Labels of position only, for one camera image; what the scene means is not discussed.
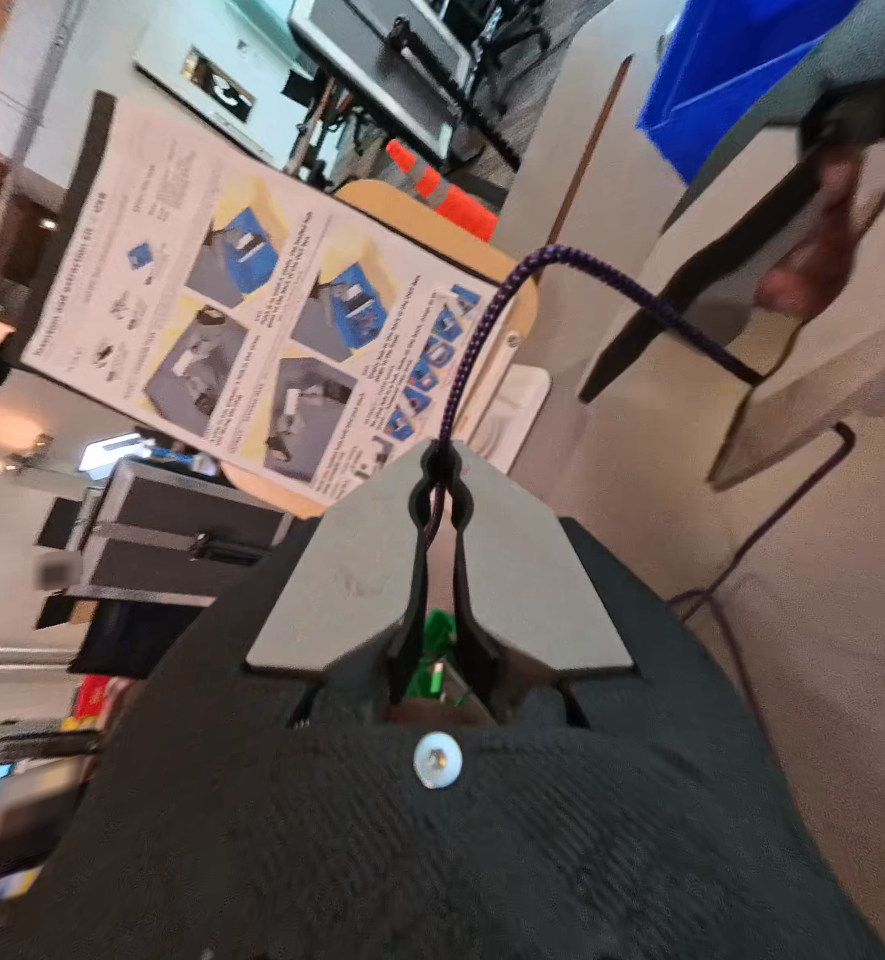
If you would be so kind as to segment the blue plastic bin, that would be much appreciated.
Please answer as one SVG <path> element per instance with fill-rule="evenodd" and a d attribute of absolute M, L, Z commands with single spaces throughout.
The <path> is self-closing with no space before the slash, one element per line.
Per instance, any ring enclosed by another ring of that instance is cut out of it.
<path fill-rule="evenodd" d="M 689 1 L 636 127 L 686 184 L 857 1 Z"/>

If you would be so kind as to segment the orange traffic cone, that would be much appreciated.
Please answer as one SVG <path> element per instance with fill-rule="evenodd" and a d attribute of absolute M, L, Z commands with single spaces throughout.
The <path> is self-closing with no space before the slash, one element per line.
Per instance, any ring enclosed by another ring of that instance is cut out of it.
<path fill-rule="evenodd" d="M 402 176 L 404 192 L 475 238 L 484 243 L 492 241 L 497 213 L 443 177 L 401 140 L 388 140 L 385 152 Z"/>

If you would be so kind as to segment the green plastic bin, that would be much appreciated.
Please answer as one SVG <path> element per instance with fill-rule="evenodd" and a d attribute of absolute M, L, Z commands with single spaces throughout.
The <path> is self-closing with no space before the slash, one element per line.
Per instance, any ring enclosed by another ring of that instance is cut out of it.
<path fill-rule="evenodd" d="M 457 624 L 454 614 L 438 607 L 426 615 L 422 646 L 416 667 L 406 687 L 406 699 L 441 700 L 447 670 L 456 648 Z"/>

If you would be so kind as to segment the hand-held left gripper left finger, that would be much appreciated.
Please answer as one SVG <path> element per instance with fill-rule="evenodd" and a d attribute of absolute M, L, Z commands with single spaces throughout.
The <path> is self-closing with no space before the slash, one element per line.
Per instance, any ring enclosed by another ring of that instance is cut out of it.
<path fill-rule="evenodd" d="M 376 693 L 402 700 L 424 646 L 436 453 L 420 441 L 325 512 L 246 654 L 250 670 L 317 683 L 374 673 Z"/>

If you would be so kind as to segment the black framed whiteboard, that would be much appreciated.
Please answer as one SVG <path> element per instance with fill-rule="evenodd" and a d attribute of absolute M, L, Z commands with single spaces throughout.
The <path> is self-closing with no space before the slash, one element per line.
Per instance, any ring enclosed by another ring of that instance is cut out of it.
<path fill-rule="evenodd" d="M 430 3 L 297 1 L 288 23 L 323 73 L 425 161 L 453 160 L 454 138 L 465 128 L 519 170 L 519 153 L 474 101 L 479 43 L 462 44 Z"/>

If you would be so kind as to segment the red storage bin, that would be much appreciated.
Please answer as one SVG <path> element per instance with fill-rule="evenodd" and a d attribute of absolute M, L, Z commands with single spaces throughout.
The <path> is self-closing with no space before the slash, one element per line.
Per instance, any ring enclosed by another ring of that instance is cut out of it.
<path fill-rule="evenodd" d="M 80 723 L 96 722 L 113 692 L 115 678 L 101 674 L 85 674 L 76 690 L 72 718 Z"/>

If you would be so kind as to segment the grey metal cabinet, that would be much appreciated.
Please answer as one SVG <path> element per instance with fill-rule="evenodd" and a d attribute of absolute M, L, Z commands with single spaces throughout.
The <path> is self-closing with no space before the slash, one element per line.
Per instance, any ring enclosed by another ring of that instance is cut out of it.
<path fill-rule="evenodd" d="M 221 594 L 285 538 L 292 518 L 214 477 L 124 458 L 80 501 L 58 498 L 37 537 L 50 614 L 94 602 L 72 675 L 146 680 Z"/>

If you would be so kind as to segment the black logo sign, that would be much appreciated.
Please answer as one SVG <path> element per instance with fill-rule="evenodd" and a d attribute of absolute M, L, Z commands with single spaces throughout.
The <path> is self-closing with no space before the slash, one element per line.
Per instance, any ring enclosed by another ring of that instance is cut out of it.
<path fill-rule="evenodd" d="M 200 89 L 235 120 L 248 124 L 256 105 L 256 97 L 239 85 L 211 58 L 197 47 L 190 47 L 180 69 L 180 75 Z"/>

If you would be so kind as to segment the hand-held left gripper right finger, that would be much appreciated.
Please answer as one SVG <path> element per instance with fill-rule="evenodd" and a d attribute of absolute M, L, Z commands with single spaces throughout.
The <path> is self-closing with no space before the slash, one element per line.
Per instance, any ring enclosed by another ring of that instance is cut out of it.
<path fill-rule="evenodd" d="M 457 663 L 496 718 L 532 690 L 634 671 L 560 518 L 456 441 L 451 520 Z"/>

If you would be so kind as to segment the person's right hand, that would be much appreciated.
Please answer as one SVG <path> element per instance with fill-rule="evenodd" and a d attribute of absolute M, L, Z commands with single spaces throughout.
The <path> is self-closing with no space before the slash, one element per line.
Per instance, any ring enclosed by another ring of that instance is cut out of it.
<path fill-rule="evenodd" d="M 757 307 L 808 323 L 839 296 L 857 248 L 853 213 L 863 160 L 863 151 L 854 147 L 821 154 L 819 215 L 808 234 L 756 284 Z"/>

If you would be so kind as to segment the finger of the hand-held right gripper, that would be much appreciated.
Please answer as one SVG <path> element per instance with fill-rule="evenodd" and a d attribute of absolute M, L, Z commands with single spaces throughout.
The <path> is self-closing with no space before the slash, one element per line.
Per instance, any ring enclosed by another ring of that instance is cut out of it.
<path fill-rule="evenodd" d="M 764 255 L 788 252 L 816 216 L 818 155 L 796 127 L 764 127 L 682 203 L 638 283 L 704 339 L 723 344 L 752 309 Z"/>
<path fill-rule="evenodd" d="M 844 416 L 885 409 L 885 142 L 864 154 L 852 224 L 857 245 L 841 293 L 809 322 L 755 305 L 757 284 L 814 226 L 779 257 L 763 256 L 752 305 L 766 319 L 784 318 L 790 331 L 761 383 L 749 390 L 728 426 L 707 482 L 733 488 L 784 461 Z"/>

